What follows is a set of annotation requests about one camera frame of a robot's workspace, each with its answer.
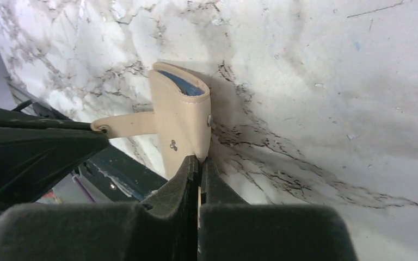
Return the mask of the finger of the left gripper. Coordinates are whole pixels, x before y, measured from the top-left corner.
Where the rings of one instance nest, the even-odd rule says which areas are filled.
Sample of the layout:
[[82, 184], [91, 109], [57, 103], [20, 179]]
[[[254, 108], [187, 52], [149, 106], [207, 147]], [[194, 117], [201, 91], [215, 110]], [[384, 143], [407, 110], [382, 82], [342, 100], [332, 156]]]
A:
[[37, 201], [109, 146], [89, 124], [0, 109], [0, 213]]

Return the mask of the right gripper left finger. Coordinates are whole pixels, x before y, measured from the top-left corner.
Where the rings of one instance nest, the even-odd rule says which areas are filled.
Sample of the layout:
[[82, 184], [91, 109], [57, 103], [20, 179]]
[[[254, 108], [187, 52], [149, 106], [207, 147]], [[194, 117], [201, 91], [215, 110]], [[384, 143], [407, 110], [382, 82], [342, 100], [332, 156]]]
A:
[[0, 260], [197, 260], [199, 161], [142, 202], [21, 204], [0, 215]]

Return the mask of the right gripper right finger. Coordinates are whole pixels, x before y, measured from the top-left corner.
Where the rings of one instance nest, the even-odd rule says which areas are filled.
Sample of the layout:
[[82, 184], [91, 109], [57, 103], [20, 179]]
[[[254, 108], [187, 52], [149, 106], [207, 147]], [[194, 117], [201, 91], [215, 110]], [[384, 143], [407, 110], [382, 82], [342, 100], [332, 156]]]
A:
[[249, 204], [201, 167], [200, 260], [356, 260], [343, 219], [315, 204]]

